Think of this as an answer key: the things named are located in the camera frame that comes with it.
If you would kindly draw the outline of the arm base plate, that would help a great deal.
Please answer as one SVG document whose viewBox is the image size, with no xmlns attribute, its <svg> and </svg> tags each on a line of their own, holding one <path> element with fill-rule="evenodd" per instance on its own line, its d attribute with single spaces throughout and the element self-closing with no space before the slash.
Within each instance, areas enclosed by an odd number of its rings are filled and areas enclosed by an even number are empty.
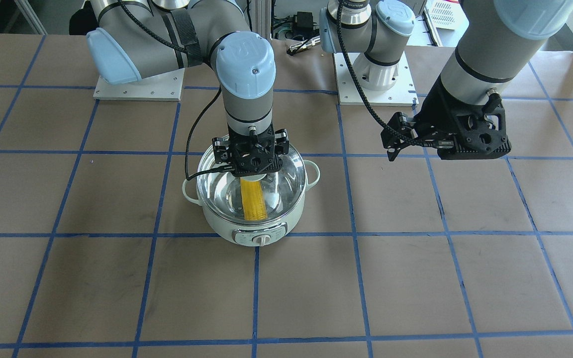
<svg viewBox="0 0 573 358">
<path fill-rule="evenodd" d="M 339 104 L 362 105 L 343 54 L 334 54 Z M 411 70 L 403 52 L 398 63 L 386 67 L 371 63 L 364 54 L 349 53 L 358 84 L 372 106 L 411 107 L 418 104 Z"/>
<path fill-rule="evenodd" d="M 99 78 L 93 98 L 97 100 L 174 101 L 181 99 L 185 69 L 178 69 L 140 81 L 111 85 Z"/>
</svg>

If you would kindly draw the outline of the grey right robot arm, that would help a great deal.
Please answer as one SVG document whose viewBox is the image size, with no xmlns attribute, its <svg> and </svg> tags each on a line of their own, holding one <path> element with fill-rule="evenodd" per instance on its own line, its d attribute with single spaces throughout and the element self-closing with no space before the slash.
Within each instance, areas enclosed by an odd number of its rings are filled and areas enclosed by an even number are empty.
<svg viewBox="0 0 573 358">
<path fill-rule="evenodd" d="M 220 84 L 229 137 L 214 138 L 216 163 L 235 177 L 278 172 L 288 134 L 273 128 L 274 51 L 250 30 L 234 0 L 191 0 L 156 13 L 150 0 L 92 0 L 87 45 L 100 77 L 134 83 L 207 64 Z"/>
</svg>

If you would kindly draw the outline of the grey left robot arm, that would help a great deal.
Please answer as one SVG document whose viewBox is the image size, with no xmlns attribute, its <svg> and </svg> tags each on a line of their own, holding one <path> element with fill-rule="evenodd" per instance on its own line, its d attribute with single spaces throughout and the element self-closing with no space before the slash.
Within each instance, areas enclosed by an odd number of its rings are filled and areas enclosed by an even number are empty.
<svg viewBox="0 0 573 358">
<path fill-rule="evenodd" d="M 414 29 L 414 12 L 399 0 L 330 0 L 320 11 L 321 47 L 341 54 L 349 83 L 382 127 L 389 161 L 409 146 L 437 150 L 443 160 L 487 160 L 511 152 L 501 91 L 566 23 L 573 0 L 462 0 L 468 28 L 412 117 L 385 123 L 365 90 L 394 85 Z"/>
</svg>

